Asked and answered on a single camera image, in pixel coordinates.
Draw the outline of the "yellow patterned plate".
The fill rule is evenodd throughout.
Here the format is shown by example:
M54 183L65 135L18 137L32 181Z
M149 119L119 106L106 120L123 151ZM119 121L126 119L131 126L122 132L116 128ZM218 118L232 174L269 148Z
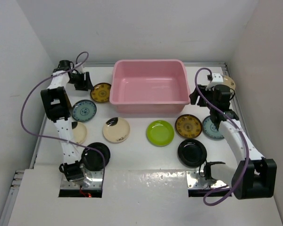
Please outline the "yellow patterned plate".
M202 128L200 119L191 114L183 114L175 121L176 132L186 139L197 138L202 133Z
M91 99L97 103L109 102L111 84L106 82L98 83L90 92Z

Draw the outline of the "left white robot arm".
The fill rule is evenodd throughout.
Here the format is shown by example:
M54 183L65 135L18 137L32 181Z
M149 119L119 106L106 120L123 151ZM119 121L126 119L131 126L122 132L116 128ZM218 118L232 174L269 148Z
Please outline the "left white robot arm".
M53 71L53 79L47 89L41 91L41 98L47 118L50 119L61 139L63 163L59 170L69 182L83 181L85 176L81 169L81 155L74 145L71 122L72 106L66 93L68 83L76 90L94 90L89 73L83 72L83 66L69 60L61 60Z

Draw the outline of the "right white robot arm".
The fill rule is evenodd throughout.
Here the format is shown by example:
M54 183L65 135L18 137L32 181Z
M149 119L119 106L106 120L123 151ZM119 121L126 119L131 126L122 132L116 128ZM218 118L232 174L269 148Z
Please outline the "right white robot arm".
M216 85L208 89L196 85L190 100L192 105L210 110L211 121L227 141L238 164L237 168L231 168L221 161L207 162L204 166L205 179L223 181L230 187L230 194L239 200L272 197L276 162L264 157L245 134L238 115L230 108L230 88Z

